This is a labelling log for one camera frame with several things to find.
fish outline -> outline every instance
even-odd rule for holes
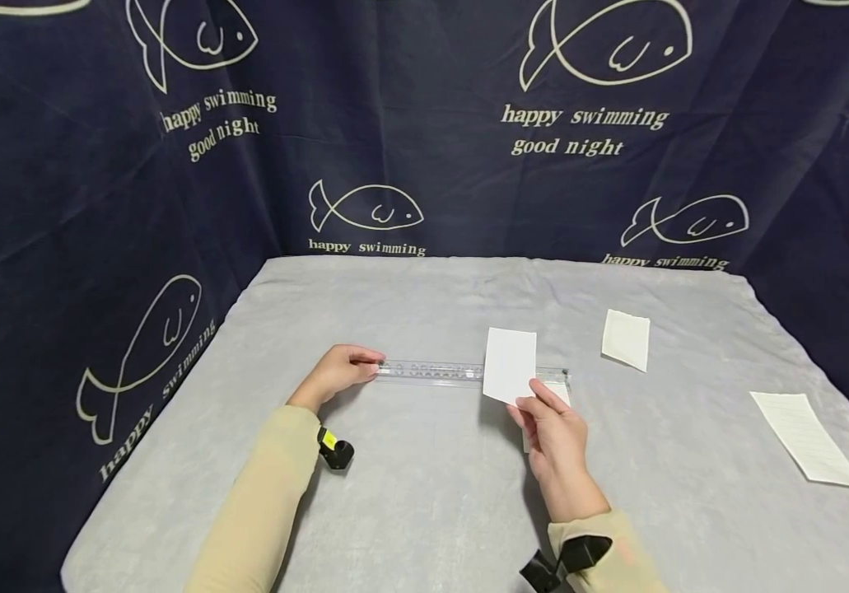
[[[150,373],[139,377],[139,379],[132,381],[130,385],[124,385],[124,368],[127,366],[128,357],[131,356],[131,352],[133,351],[133,346],[138,343],[138,338],[141,337],[141,331],[144,327],[144,323],[151,316],[151,313],[154,312],[154,307],[157,304],[157,301],[161,299],[164,293],[167,292],[167,288],[174,285],[175,282],[185,280],[188,282],[192,282],[195,286],[197,286],[198,292],[197,296],[191,295],[191,302],[194,304],[194,312],[191,315],[187,322],[187,327],[183,327],[183,311],[180,307],[177,307],[177,332],[173,338],[169,338],[168,330],[170,325],[170,317],[167,318],[167,321],[164,323],[164,332],[162,336],[162,342],[164,346],[169,346],[173,344],[174,341],[177,341],[176,345],[170,349],[170,353],[167,355],[167,358],[164,358],[161,364],[151,370]],[[91,438],[97,445],[107,445],[114,441],[114,420],[118,417],[118,398],[119,395],[125,393],[127,391],[131,391],[131,389],[142,385],[144,381],[148,381],[152,376],[161,372],[161,369],[166,366],[166,364],[170,361],[171,358],[174,357],[177,350],[180,349],[180,345],[187,338],[187,334],[189,329],[191,329],[191,325],[194,324],[194,319],[197,318],[197,313],[200,311],[200,299],[203,296],[203,287],[200,285],[200,282],[194,276],[188,274],[177,274],[161,287],[161,290],[157,292],[154,300],[151,301],[151,305],[147,308],[147,312],[144,313],[141,318],[141,323],[138,324],[138,329],[133,332],[133,337],[131,338],[131,342],[128,344],[127,350],[124,352],[124,356],[122,357],[122,363],[120,363],[120,368],[118,372],[118,384],[114,387],[111,385],[107,385],[104,381],[98,379],[97,376],[92,372],[91,367],[87,367],[85,372],[82,373],[82,380],[79,383],[78,390],[75,393],[75,412],[78,413],[78,417],[86,421],[86,423],[91,424]],[[82,405],[82,393],[85,391],[86,385],[93,385],[96,389],[101,392],[105,392],[107,394],[112,394],[114,397],[114,401],[112,402],[111,407],[111,424],[110,429],[108,429],[108,436],[101,437],[98,433],[98,418],[100,415],[98,413],[88,413],[83,409]]]
[[[418,213],[417,219],[412,220],[412,222],[410,222],[410,223],[403,224],[403,225],[397,225],[397,226],[385,226],[385,227],[368,226],[368,225],[363,225],[361,223],[357,223],[353,220],[349,220],[348,218],[344,217],[342,215],[342,213],[340,213],[337,210],[338,205],[342,204],[345,200],[350,198],[351,195],[357,194],[357,193],[361,192],[363,189],[373,189],[373,188],[391,189],[391,191],[397,192],[398,194],[403,195],[403,197],[406,200],[408,200],[408,202],[414,207],[414,211],[417,211],[417,213]],[[324,216],[322,217],[322,220],[320,220],[318,224],[316,223],[316,220],[315,220],[315,214],[319,211],[319,207],[315,203],[315,194],[316,194],[317,189],[319,190],[319,194],[322,195],[322,201],[324,202],[325,206],[327,208],[329,208],[329,211],[324,214]],[[424,212],[422,212],[422,209],[420,208],[420,206],[418,206],[418,202],[414,201],[414,199],[411,198],[410,195],[407,195],[404,191],[401,191],[401,189],[398,189],[397,187],[394,187],[393,185],[380,185],[380,184],[374,184],[373,183],[371,185],[363,185],[361,187],[356,187],[355,189],[352,189],[352,191],[348,192],[347,194],[343,195],[341,198],[336,200],[335,204],[332,204],[332,202],[329,201],[329,196],[327,196],[325,194],[325,186],[324,186],[323,180],[318,180],[318,181],[316,181],[315,183],[312,184],[310,191],[308,191],[308,203],[312,207],[312,212],[310,212],[310,223],[311,223],[313,229],[316,232],[322,232],[323,226],[325,226],[325,221],[329,220],[329,217],[331,217],[333,213],[335,214],[336,217],[341,219],[343,222],[346,222],[346,223],[348,223],[352,226],[360,227],[360,229],[367,229],[368,231],[394,231],[394,230],[398,230],[398,229],[406,229],[406,227],[408,227],[408,226],[414,226],[414,225],[420,224],[424,221]],[[372,211],[371,211],[372,220],[374,220],[375,222],[378,222],[380,224],[387,224],[392,219],[392,217],[394,216],[394,208],[391,208],[391,213],[388,214],[387,218],[381,219],[381,218],[378,218],[376,216],[376,212],[378,212],[379,208],[384,208],[384,207],[385,207],[385,205],[379,204],[379,205],[376,205],[372,209]],[[408,212],[407,217],[409,217],[409,218],[413,217],[412,213]]]
[[[664,223],[668,222],[668,220],[673,220],[674,218],[680,216],[681,212],[685,212],[686,210],[688,210],[688,208],[691,208],[693,206],[697,206],[698,204],[706,202],[707,200],[713,200],[713,199],[728,199],[732,202],[735,202],[735,204],[737,204],[740,207],[740,211],[744,214],[743,224],[741,226],[738,226],[737,229],[734,229],[733,226],[736,224],[736,222],[730,221],[730,223],[727,225],[731,229],[730,232],[723,232],[723,233],[721,233],[721,235],[714,235],[714,236],[688,239],[687,241],[680,241],[680,240],[668,238],[668,237],[662,235],[661,231],[659,231],[659,229],[657,229],[657,227],[659,225],[664,224]],[[677,212],[675,212],[673,214],[669,214],[668,217],[664,217],[661,220],[657,220],[656,219],[657,205],[659,205],[660,201],[661,201],[661,196],[657,196],[657,198],[649,200],[649,201],[645,202],[644,204],[642,204],[640,207],[638,207],[638,209],[635,211],[635,213],[632,214],[632,224],[629,225],[628,228],[623,231],[622,237],[620,237],[619,240],[618,240],[618,242],[620,244],[622,244],[622,247],[626,247],[626,245],[629,245],[630,243],[632,243],[632,241],[635,241],[636,238],[644,235],[644,233],[647,233],[648,231],[653,231],[655,233],[655,236],[657,236],[657,238],[661,239],[665,243],[671,243],[671,244],[674,244],[674,245],[690,245],[692,243],[704,243],[705,241],[712,241],[713,239],[720,239],[722,237],[737,235],[737,233],[747,231],[750,228],[750,213],[747,210],[747,204],[744,204],[744,200],[737,198],[737,196],[733,195],[733,194],[709,195],[706,198],[701,198],[699,200],[695,200],[692,203],[688,204],[687,206],[681,207],[680,210],[678,210]],[[638,217],[640,217],[641,211],[643,211],[644,208],[648,208],[649,206],[651,207],[651,213],[649,214],[649,224],[648,224],[648,226],[645,226],[644,229],[636,232],[635,235],[628,236],[628,233],[632,229],[637,229],[637,227],[641,225],[641,221],[638,220]],[[692,223],[691,226],[688,226],[688,235],[690,235],[692,237],[702,236],[702,235],[704,235],[705,232],[710,231],[711,228],[713,227],[713,225],[717,224],[718,219],[715,218],[711,221],[710,224],[707,224],[707,226],[704,227],[704,230],[694,231],[695,226],[697,226],[700,223],[703,223],[703,221],[706,220],[706,219],[707,219],[707,217],[700,217],[697,220],[695,220],[694,223]]]
[[[678,64],[684,62],[685,60],[687,60],[688,57],[691,57],[691,55],[693,54],[693,51],[694,51],[694,33],[693,33],[693,27],[691,25],[691,16],[688,14],[687,11],[685,11],[685,8],[683,6],[681,6],[681,2],[679,2],[678,0],[619,0],[615,4],[603,8],[603,10],[598,11],[595,14],[593,14],[591,17],[585,19],[580,25],[576,26],[576,29],[570,31],[569,34],[567,34],[566,37],[563,37],[562,41],[557,41],[557,37],[556,37],[556,1],[557,0],[545,0],[545,2],[543,2],[543,6],[539,7],[536,14],[533,15],[533,20],[530,21],[529,33],[526,36],[526,38],[528,38],[528,41],[529,41],[529,50],[526,51],[526,55],[523,56],[523,62],[520,63],[520,86],[523,88],[523,92],[529,91],[529,87],[532,85],[533,81],[536,80],[536,77],[539,75],[539,73],[541,73],[543,71],[545,64],[547,64],[549,62],[550,58],[552,58],[553,55],[556,56],[556,59],[559,60],[559,62],[562,64],[563,68],[565,68],[570,74],[572,74],[575,77],[578,77],[578,79],[580,79],[582,81],[589,82],[589,83],[591,83],[591,85],[596,85],[596,86],[619,86],[619,85],[630,85],[630,83],[632,83],[632,82],[643,81],[643,80],[647,79],[648,77],[657,76],[657,75],[659,75],[663,72],[666,72],[667,70],[670,70],[671,68],[674,68],[675,65],[678,65]],[[684,55],[681,56],[680,58],[678,58],[678,60],[675,60],[672,63],[665,65],[665,67],[663,67],[663,68],[659,68],[659,69],[651,71],[647,74],[642,74],[641,76],[630,77],[630,79],[623,79],[623,80],[619,80],[619,81],[604,81],[604,80],[597,79],[597,77],[588,76],[587,74],[582,73],[580,70],[576,69],[575,67],[573,67],[573,65],[571,63],[568,62],[566,56],[562,55],[562,46],[565,45],[569,41],[569,39],[572,39],[573,37],[575,37],[576,33],[578,33],[581,30],[584,30],[585,27],[587,27],[588,25],[590,25],[592,23],[592,21],[599,19],[600,17],[604,16],[607,13],[610,13],[611,11],[617,10],[617,8],[627,6],[627,5],[630,5],[630,4],[636,4],[636,2],[662,2],[662,4],[665,4],[667,6],[672,7],[674,9],[674,11],[678,13],[679,17],[681,18],[681,22],[684,24],[685,39],[686,39],[686,42],[687,42]],[[549,7],[549,38],[550,38],[550,41],[553,42],[553,51],[550,51],[549,55],[547,55],[547,57],[543,58],[543,61],[538,65],[536,70],[529,76],[529,80],[528,80],[528,79],[526,79],[526,75],[525,75],[526,61],[529,60],[529,56],[533,55],[535,50],[536,50],[536,43],[533,42],[533,32],[535,32],[535,30],[536,30],[537,21],[539,20],[540,15],[542,15],[543,12],[545,10],[547,10],[547,7]],[[612,55],[609,56],[609,62],[608,62],[608,65],[609,65],[610,68],[612,68],[613,70],[616,70],[618,72],[625,72],[625,71],[629,70],[631,67],[634,67],[634,65],[638,62],[638,60],[641,60],[641,57],[644,55],[645,51],[648,50],[648,45],[650,45],[651,42],[648,42],[647,44],[642,46],[641,52],[638,54],[638,56],[635,58],[635,60],[632,60],[628,64],[627,67],[621,68],[620,65],[622,65],[622,64],[618,64],[617,62],[615,62],[615,58],[618,56],[618,51],[620,49],[622,49],[625,44],[628,44],[630,41],[632,41],[632,39],[634,39],[634,37],[635,37],[634,35],[629,36],[627,39],[625,39],[625,41],[623,41],[622,43],[620,43],[617,46],[615,51],[612,52]],[[665,50],[664,54],[665,54],[665,56],[668,56],[668,55],[672,54],[673,52],[674,52],[674,50],[672,48],[668,48],[668,49]]]
[[[221,60],[220,62],[214,63],[191,63],[184,58],[181,58],[173,49],[170,49],[166,42],[164,42],[164,27],[167,25],[167,8],[170,5],[170,0],[164,0],[163,5],[161,5],[161,19],[158,21],[160,24],[155,30],[154,25],[151,25],[151,21],[147,18],[147,14],[144,12],[144,8],[141,5],[141,0],[125,0],[124,2],[124,12],[127,15],[128,24],[131,27],[131,33],[133,34],[133,38],[138,42],[138,45],[141,45],[142,48],[142,62],[144,64],[144,71],[147,73],[148,77],[150,77],[151,82],[154,82],[154,86],[157,87],[160,92],[167,94],[167,60],[166,55],[170,55],[177,63],[180,63],[185,68],[189,68],[191,70],[213,70],[216,68],[224,68],[228,67],[228,65],[237,63],[243,58],[250,55],[250,52],[256,48],[256,45],[259,44],[259,35],[256,34],[256,30],[252,27],[250,23],[250,19],[245,16],[243,11],[241,11],[240,7],[236,5],[236,2],[233,0],[226,0],[230,6],[233,7],[233,10],[239,15],[239,17],[243,20],[245,26],[249,30],[252,35],[252,40],[249,48],[245,49],[241,54],[233,56],[232,58],[225,58],[225,60]],[[145,40],[142,39],[141,34],[138,34],[138,28],[135,26],[135,21],[137,18],[133,16],[131,11],[131,5],[135,5],[137,8],[137,14],[141,17],[142,24],[147,27],[147,30],[150,31],[151,37],[153,40]],[[206,26],[206,21],[200,21],[200,26],[198,26],[197,31],[197,45],[198,49],[202,52],[202,54],[208,55],[218,55],[220,51],[223,50],[223,27],[219,27],[220,29],[220,46],[218,51],[212,52],[209,48],[204,48],[200,44],[200,35],[202,34],[204,27]],[[157,77],[151,68],[151,63],[148,58],[148,51],[150,50],[148,43],[158,43],[158,50],[160,50],[160,60],[158,60],[158,64],[160,64],[161,69],[161,80],[157,80]]]
[[[80,11],[89,4],[91,4],[91,0],[70,0],[69,2],[63,2],[63,4],[49,4],[38,7],[11,7],[0,5],[0,15],[23,17],[54,16],[56,14]]]
[[[803,0],[818,7],[849,7],[849,0]]]

small white paper square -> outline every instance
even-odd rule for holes
[[[536,333],[491,327],[487,332],[483,393],[516,405],[531,395],[529,380],[536,376]]]
[[[547,386],[554,394],[559,395],[559,399],[566,402],[570,408],[572,403],[569,401],[569,389],[566,383],[562,381],[547,381],[543,385]],[[523,432],[523,453],[529,453],[529,438],[526,438],[526,433]]]
[[[648,333],[651,320],[609,310],[605,317],[603,354],[648,372]]]
[[[750,394],[809,481],[849,486],[849,460],[819,422],[805,394]]]

fish drawing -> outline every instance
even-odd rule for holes
[[[249,19],[233,0],[199,6],[203,11],[187,0],[163,0],[160,8],[156,0],[125,0],[131,32],[142,48],[144,70],[164,94],[168,58],[192,70],[212,70],[239,62],[259,43]],[[169,10],[175,13],[170,26]]]
[[[401,189],[390,185],[356,187],[332,204],[325,195],[322,180],[318,180],[308,192],[308,203],[312,206],[310,220],[316,232],[322,231],[325,221],[332,214],[343,222],[369,231],[404,229],[424,220],[418,202]]]
[[[523,92],[553,56],[582,81],[617,86],[659,75],[693,52],[691,17],[678,0],[620,0],[562,38],[556,32],[556,6],[557,0],[545,0],[529,24],[529,50],[520,63]],[[576,68],[562,51],[570,41],[574,55],[599,62]]]
[[[803,0],[806,4],[821,7],[849,7],[849,0]]]
[[[737,235],[750,228],[747,205],[736,195],[710,195],[661,219],[657,217],[660,201],[661,197],[655,198],[638,207],[631,226],[622,233],[623,247],[648,231],[665,243],[686,245]]]
[[[91,4],[91,0],[58,0],[42,2],[35,6],[22,6],[25,2],[0,2],[0,15],[4,16],[52,16],[80,11]]]
[[[82,373],[75,411],[79,418],[91,423],[95,443],[106,445],[114,440],[119,395],[151,379],[180,348],[197,317],[202,292],[200,282],[193,276],[180,274],[168,280],[133,332],[117,380],[112,376],[102,381],[90,367]],[[110,412],[99,413],[96,409]]]

beige sleeve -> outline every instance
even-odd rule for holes
[[[556,556],[562,551],[562,542],[580,535],[612,538],[612,548],[593,568],[568,576],[567,581],[576,593],[667,593],[651,566],[651,558],[622,512],[611,511],[549,525],[549,543]]]
[[[282,406],[263,425],[200,549],[187,593],[268,593],[319,455],[319,419]]]

navy blue backdrop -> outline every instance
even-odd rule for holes
[[[743,274],[849,397],[849,0],[0,0],[0,591],[289,254]]]

